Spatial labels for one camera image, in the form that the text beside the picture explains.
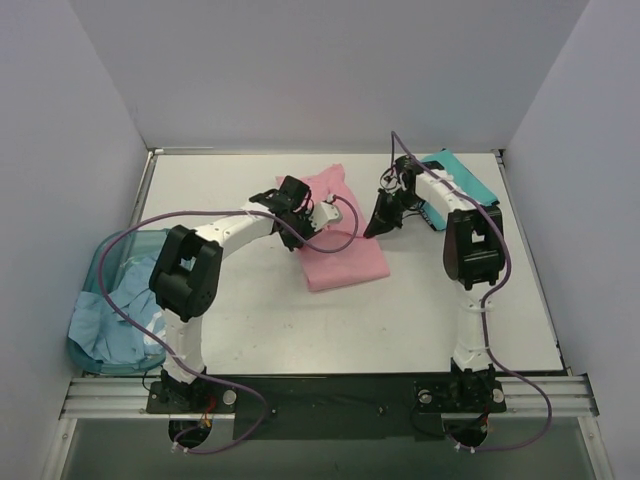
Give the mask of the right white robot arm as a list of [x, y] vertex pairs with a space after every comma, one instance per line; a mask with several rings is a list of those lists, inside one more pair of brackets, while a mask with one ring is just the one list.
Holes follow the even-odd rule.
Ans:
[[492, 361], [482, 322], [487, 302], [482, 297], [496, 285], [506, 263], [499, 239], [501, 211], [480, 205], [441, 163], [424, 164], [405, 155], [382, 174], [364, 236], [373, 238], [400, 229], [407, 212], [424, 207], [445, 221], [443, 266], [456, 284], [459, 299], [453, 363], [462, 372], [483, 372], [491, 368]]

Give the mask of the pink t shirt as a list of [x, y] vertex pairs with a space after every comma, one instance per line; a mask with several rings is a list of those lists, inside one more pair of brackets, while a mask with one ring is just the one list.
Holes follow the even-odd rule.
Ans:
[[[328, 226], [311, 240], [313, 245], [333, 252], [319, 253], [307, 246], [297, 251], [308, 290], [320, 292], [389, 276], [390, 269], [378, 241], [364, 237], [367, 221], [356, 196], [346, 184], [343, 166], [334, 164], [302, 181], [311, 188], [315, 203], [331, 195], [344, 199], [335, 203], [343, 216], [342, 221]], [[341, 246], [346, 248], [334, 251]]]

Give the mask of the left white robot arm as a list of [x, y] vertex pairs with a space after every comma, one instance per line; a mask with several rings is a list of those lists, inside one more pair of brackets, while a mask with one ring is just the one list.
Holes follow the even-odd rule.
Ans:
[[275, 232], [291, 250], [317, 234], [309, 209], [311, 187], [286, 176], [280, 187], [249, 198], [238, 215], [190, 229], [169, 230], [150, 277], [166, 323], [168, 345], [163, 370], [174, 384], [170, 400], [184, 412], [199, 409], [206, 388], [196, 379], [205, 372], [201, 355], [202, 318], [218, 290], [222, 261], [249, 243]]

